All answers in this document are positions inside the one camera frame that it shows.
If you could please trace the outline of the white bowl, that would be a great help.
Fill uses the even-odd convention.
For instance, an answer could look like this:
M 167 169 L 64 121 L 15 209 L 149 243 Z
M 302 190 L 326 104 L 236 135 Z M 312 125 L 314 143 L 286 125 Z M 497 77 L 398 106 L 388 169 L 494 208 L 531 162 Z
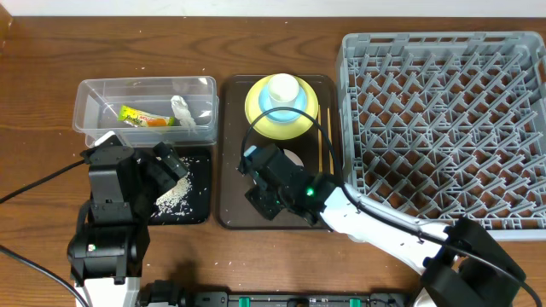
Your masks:
M 294 153 L 294 152 L 292 152 L 292 151 L 290 151 L 288 149 L 284 149 L 283 152 L 296 165 L 304 166 L 304 163 L 303 163 L 302 159 L 296 153 Z

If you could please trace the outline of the rice pile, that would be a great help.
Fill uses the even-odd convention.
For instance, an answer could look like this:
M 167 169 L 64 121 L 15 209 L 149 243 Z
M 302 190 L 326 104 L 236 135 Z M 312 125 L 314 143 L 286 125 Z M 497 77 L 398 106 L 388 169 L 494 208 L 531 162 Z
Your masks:
M 190 193 L 194 190 L 194 172 L 192 168 L 198 162 L 195 156 L 182 157 L 182 162 L 188 167 L 188 173 L 181 178 L 177 185 L 160 196 L 156 202 L 156 212 L 152 218 L 174 217 L 178 222 L 182 217 L 189 217 L 195 210 L 189 203 Z

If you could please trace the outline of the yellow green snack wrapper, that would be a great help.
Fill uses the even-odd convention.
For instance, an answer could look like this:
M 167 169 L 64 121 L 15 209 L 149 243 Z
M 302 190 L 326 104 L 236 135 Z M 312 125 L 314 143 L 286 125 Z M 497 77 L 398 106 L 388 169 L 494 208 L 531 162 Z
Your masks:
M 122 106 L 119 110 L 118 121 L 133 127 L 164 127 L 173 126 L 175 119 L 147 113 L 133 107 Z

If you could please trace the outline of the white tissue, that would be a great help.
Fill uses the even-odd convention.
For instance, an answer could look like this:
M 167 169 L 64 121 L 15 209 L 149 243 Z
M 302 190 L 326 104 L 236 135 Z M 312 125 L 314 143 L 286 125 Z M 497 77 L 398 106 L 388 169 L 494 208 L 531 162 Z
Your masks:
M 181 127 L 192 131 L 195 130 L 195 120 L 189 111 L 187 102 L 181 96 L 173 96 L 171 98 L 171 109 Z

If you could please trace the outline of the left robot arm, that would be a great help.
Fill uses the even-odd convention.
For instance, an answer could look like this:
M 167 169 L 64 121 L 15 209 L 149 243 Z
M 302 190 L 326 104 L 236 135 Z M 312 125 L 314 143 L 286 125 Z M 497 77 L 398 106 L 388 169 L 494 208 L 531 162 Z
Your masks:
M 156 200 L 188 173 L 174 148 L 125 145 L 113 133 L 81 154 L 90 198 L 67 247 L 78 306 L 134 306 Z

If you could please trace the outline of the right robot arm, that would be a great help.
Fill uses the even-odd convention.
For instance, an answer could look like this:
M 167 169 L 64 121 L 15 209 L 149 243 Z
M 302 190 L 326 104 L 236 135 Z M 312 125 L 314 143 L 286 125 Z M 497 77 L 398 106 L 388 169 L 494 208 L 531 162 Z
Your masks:
M 268 220 L 286 210 L 369 243 L 420 276 L 414 306 L 510 306 L 526 274 L 482 226 L 426 222 L 359 193 L 333 175 L 310 174 L 280 148 L 251 146 L 238 170 L 255 182 L 247 200 Z

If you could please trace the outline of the grey dishwasher rack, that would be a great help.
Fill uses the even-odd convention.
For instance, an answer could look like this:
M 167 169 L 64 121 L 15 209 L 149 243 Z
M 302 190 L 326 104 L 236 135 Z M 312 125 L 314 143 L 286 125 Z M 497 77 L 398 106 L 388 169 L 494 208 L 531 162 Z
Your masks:
M 431 222 L 545 238 L 545 43 L 536 32 L 351 33 L 336 60 L 345 179 Z

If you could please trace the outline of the dark brown serving tray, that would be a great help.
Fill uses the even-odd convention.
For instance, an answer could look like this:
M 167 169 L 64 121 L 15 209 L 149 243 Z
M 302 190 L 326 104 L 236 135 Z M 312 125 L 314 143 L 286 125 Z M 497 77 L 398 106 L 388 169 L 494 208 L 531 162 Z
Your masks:
M 331 112 L 332 141 L 337 154 L 340 154 L 340 121 L 337 95 L 334 82 L 325 75 L 303 75 L 301 77 L 317 94 L 321 108 L 322 127 L 327 131 L 327 107 Z M 222 87 L 221 124 L 218 157 L 218 202 L 214 212 L 218 223 L 231 230 L 323 230 L 325 226 L 317 223 L 310 226 L 304 219 L 289 211 L 281 211 L 274 220 L 263 218 L 248 202 L 245 193 L 254 186 L 253 179 L 244 177 L 238 170 L 241 141 L 249 123 L 244 113 L 247 92 L 257 83 L 259 75 L 235 75 Z M 302 136 L 288 141 L 275 141 L 254 131 L 247 145 L 260 148 L 275 143 L 279 148 L 296 153 L 310 173 L 318 172 L 317 128 L 310 128 Z M 323 171 L 330 172 L 328 148 L 322 138 Z

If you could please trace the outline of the yellow plate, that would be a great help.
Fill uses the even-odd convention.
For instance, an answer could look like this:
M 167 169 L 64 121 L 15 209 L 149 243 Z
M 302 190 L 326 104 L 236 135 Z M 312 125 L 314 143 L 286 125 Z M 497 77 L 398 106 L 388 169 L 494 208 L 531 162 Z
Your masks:
M 269 102 L 268 83 L 272 75 L 261 78 L 247 93 L 245 115 L 251 124 L 263 111 L 272 108 Z M 294 108 L 304 111 L 313 119 L 317 118 L 319 104 L 312 87 L 302 78 L 295 78 L 299 83 L 299 93 Z M 253 128 L 262 136 L 275 140 L 289 140 L 300 136 L 312 127 L 312 122 L 299 113 L 277 111 L 265 115 Z

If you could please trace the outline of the black plastic tray bin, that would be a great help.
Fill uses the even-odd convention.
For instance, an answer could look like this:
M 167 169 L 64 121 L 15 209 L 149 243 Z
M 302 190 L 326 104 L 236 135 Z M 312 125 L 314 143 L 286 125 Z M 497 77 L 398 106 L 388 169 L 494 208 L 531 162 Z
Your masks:
M 210 212 L 209 202 L 211 199 L 212 173 L 211 159 L 207 152 L 197 151 L 195 153 L 179 154 L 180 158 L 195 156 L 198 162 L 192 168 L 194 172 L 194 190 L 190 193 L 189 203 L 195 210 L 189 217 L 182 217 L 178 222 L 174 217 L 152 218 L 153 213 L 85 213 L 80 214 L 86 221 L 97 227 L 100 226 L 121 226 L 121 225 L 185 225 L 204 222 Z

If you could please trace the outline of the clear plastic bin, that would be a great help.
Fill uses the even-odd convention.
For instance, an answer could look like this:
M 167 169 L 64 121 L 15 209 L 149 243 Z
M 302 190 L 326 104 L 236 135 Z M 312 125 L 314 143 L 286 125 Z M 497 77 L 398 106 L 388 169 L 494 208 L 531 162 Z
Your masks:
M 195 120 L 194 131 L 181 127 L 171 98 L 181 96 Z M 212 145 L 218 139 L 217 85 L 209 76 L 87 79 L 78 87 L 73 129 L 85 134 L 86 146 L 113 130 L 131 147 Z M 122 106 L 175 119 L 173 126 L 133 127 L 118 121 Z

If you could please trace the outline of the pale green cup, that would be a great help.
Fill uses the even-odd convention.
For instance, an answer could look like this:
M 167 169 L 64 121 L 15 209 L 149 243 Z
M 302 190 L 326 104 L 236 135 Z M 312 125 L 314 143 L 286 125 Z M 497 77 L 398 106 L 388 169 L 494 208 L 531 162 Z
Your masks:
M 295 106 L 299 94 L 299 83 L 293 75 L 275 74 L 270 78 L 267 86 L 272 107 Z

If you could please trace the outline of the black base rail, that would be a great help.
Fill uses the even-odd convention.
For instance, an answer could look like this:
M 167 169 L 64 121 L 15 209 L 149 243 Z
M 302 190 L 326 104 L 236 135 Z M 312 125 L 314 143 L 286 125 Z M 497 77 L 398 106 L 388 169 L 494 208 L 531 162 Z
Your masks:
M 352 295 L 297 293 L 192 293 L 172 281 L 147 284 L 138 294 L 136 307 L 404 307 L 402 293 Z

